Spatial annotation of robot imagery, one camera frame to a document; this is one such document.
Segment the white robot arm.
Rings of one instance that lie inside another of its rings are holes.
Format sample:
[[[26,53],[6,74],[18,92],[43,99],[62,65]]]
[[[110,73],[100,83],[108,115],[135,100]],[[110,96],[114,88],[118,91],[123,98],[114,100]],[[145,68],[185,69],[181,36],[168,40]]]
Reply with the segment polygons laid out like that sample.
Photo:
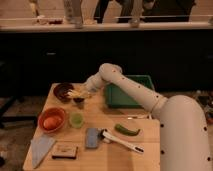
[[[104,63],[80,89],[82,95],[113,83],[159,120],[161,171],[213,171],[204,111],[186,95],[167,98],[122,74],[120,66]]]

